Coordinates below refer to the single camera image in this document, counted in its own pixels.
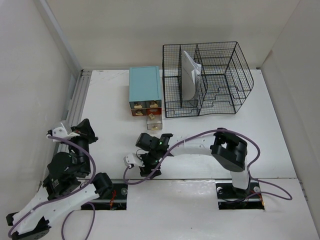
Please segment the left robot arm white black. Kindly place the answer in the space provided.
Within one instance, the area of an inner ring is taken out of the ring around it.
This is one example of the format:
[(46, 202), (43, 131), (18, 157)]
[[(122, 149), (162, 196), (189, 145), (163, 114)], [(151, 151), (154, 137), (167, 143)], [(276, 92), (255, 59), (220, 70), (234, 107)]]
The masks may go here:
[(6, 221), (12, 240), (39, 240), (49, 233), (54, 222), (97, 198), (107, 198), (114, 188), (105, 172), (97, 172), (89, 145), (99, 138), (89, 119), (76, 126), (61, 121), (50, 129), (47, 139), (68, 146), (56, 153), (47, 165), (48, 175), (36, 195), (19, 212), (10, 213)]

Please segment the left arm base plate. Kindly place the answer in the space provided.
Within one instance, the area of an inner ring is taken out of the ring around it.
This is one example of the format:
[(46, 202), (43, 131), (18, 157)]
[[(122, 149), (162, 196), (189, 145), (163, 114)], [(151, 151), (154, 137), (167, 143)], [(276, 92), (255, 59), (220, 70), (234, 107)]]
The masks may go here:
[(113, 190), (107, 197), (91, 200), (96, 211), (124, 211), (127, 209), (128, 185), (123, 182), (113, 184)]

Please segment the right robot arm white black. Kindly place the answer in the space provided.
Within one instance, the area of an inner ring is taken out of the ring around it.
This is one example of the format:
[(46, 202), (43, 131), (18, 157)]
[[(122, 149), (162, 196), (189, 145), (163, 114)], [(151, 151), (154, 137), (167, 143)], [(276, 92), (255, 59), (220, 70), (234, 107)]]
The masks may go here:
[(213, 157), (230, 172), (232, 193), (239, 199), (250, 192), (250, 177), (246, 163), (248, 144), (234, 133), (219, 128), (212, 135), (207, 133), (183, 138), (172, 133), (164, 133), (159, 138), (141, 133), (135, 146), (146, 151), (139, 156), (140, 175), (153, 179), (162, 174), (160, 161), (163, 158), (180, 155), (201, 155)]

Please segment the aluminium rail frame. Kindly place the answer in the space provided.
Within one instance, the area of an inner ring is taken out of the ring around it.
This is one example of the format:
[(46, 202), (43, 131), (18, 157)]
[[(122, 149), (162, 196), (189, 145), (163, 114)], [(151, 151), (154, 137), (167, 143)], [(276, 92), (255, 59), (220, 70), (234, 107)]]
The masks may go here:
[[(82, 114), (83, 109), (85, 106), (85, 101), (90, 85), (92, 71), (89, 70), (82, 70), (79, 74), (79, 77), (76, 82), (75, 90), (73, 92), (72, 98), (69, 101), (68, 105), (68, 113), (66, 116), (66, 121), (70, 127), (77, 126), (82, 121)], [(55, 142), (56, 146), (54, 149), (54, 154), (52, 156), (52, 160), (54, 156), (59, 152), (67, 152), (69, 151), (69, 147), (66, 144)], [(71, 150), (77, 150), (77, 154), (80, 154), (80, 160), (86, 160), (85, 166), (91, 170), (91, 161), (90, 159), (83, 153), (83, 151), (79, 150), (78, 148), (72, 147)], [(80, 179), (87, 179), (87, 176), (84, 173), (81, 173), (77, 178)]]

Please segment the teal mini drawer chest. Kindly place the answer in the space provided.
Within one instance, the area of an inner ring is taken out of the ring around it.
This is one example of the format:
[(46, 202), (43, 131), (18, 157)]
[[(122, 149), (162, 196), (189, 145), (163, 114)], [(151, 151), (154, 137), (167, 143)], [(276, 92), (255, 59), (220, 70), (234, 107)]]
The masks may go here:
[(146, 117), (148, 131), (163, 129), (162, 87), (158, 66), (131, 67), (129, 69), (129, 106), (134, 117)]

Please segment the white spiral notebook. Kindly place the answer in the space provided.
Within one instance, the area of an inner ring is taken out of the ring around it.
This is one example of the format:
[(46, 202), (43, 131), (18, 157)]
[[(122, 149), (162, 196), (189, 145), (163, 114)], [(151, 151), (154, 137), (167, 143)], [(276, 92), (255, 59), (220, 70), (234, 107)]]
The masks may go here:
[(196, 63), (186, 51), (183, 51), (181, 53), (181, 95), (183, 101), (197, 98), (201, 71), (202, 65)]

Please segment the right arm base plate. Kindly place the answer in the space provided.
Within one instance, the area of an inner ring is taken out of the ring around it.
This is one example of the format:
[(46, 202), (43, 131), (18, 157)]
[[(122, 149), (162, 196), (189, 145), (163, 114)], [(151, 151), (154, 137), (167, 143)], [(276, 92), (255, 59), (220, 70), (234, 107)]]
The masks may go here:
[(231, 181), (215, 183), (219, 210), (264, 210), (260, 185), (253, 181), (246, 190), (233, 187)]

